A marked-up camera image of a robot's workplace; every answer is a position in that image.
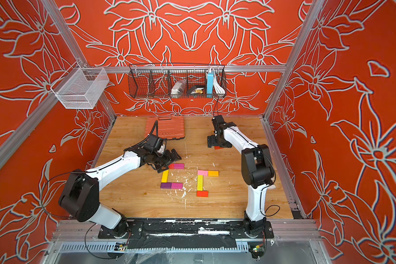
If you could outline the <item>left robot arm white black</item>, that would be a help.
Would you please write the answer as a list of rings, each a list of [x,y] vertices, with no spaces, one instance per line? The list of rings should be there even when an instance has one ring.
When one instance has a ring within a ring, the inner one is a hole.
[[[58,200],[59,206],[78,222],[89,221],[101,225],[110,230],[114,237],[121,238],[129,232],[127,218],[101,203],[101,190],[143,165],[149,165],[162,173],[181,159],[175,149],[156,151],[144,147],[127,148],[123,155],[102,166],[87,171],[72,171]]]

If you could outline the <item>magenta long block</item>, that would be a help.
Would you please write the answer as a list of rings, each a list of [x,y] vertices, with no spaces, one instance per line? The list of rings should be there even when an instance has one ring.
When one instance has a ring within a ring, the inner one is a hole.
[[[183,189],[183,183],[171,183],[171,189]]]

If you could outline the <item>yellow-green block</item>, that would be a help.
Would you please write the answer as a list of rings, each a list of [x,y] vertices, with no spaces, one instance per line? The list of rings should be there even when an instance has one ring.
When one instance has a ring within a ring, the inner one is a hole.
[[[203,191],[204,176],[198,175],[197,178],[197,191]]]

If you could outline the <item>red-orange small block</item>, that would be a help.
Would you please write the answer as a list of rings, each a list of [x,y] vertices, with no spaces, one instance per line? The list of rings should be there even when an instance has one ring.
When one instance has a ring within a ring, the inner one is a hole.
[[[196,192],[197,197],[200,198],[208,198],[209,197],[209,192],[208,191],[203,191],[203,190],[198,190]]]

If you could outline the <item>small magenta block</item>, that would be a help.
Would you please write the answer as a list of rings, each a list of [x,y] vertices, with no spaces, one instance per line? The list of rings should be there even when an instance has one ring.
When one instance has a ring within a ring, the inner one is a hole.
[[[175,163],[175,164],[172,164],[172,168],[173,169],[184,169],[185,165],[183,163]]]

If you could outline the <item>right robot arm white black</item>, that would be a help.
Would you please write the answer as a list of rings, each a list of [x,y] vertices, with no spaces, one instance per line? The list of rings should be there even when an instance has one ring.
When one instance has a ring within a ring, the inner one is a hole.
[[[234,147],[241,154],[241,173],[248,194],[243,228],[247,236],[256,238],[265,233],[267,191],[276,187],[276,172],[270,149],[265,144],[252,141],[235,123],[225,122],[221,115],[214,117],[212,124],[213,135],[207,137],[208,147]]]

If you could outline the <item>long yellow block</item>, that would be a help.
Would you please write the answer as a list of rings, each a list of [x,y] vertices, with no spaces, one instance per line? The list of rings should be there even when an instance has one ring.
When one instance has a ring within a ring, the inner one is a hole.
[[[163,171],[162,178],[161,178],[161,183],[167,183],[168,182],[168,175],[169,175],[169,170]]]

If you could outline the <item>orange long block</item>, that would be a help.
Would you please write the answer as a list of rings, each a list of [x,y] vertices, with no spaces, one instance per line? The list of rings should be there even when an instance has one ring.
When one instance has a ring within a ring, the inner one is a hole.
[[[219,171],[216,171],[216,170],[209,170],[208,173],[207,173],[207,175],[208,175],[209,177],[218,177],[218,176],[219,176]]]

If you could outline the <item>purple small block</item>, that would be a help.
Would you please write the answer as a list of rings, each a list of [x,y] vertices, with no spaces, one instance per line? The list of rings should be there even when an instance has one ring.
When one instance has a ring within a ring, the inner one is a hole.
[[[172,183],[161,183],[160,188],[161,189],[171,189]]]

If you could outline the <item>pink long block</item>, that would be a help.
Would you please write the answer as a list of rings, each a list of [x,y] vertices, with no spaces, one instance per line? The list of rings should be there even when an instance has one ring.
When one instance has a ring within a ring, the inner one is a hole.
[[[209,172],[206,170],[198,170],[198,175],[201,175],[201,176],[208,176],[209,175]]]

